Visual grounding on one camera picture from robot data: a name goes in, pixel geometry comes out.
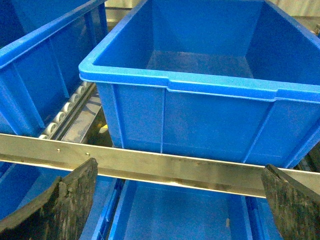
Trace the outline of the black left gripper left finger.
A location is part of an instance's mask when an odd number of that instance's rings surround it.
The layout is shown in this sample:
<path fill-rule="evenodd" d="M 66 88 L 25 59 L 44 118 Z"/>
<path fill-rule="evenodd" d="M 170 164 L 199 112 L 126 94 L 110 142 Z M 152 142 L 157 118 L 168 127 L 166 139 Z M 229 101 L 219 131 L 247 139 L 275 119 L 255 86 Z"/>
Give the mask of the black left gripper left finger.
<path fill-rule="evenodd" d="M 93 205 L 98 163 L 90 158 L 0 221 L 2 240 L 78 240 Z"/>

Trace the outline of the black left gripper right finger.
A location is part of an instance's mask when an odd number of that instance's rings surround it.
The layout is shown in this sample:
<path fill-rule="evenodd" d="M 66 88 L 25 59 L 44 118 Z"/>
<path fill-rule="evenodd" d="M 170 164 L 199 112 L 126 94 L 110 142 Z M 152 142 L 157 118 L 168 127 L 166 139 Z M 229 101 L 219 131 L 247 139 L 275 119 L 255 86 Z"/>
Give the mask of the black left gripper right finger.
<path fill-rule="evenodd" d="M 284 240 L 320 238 L 320 195 L 272 164 L 261 173 L 265 196 Z"/>

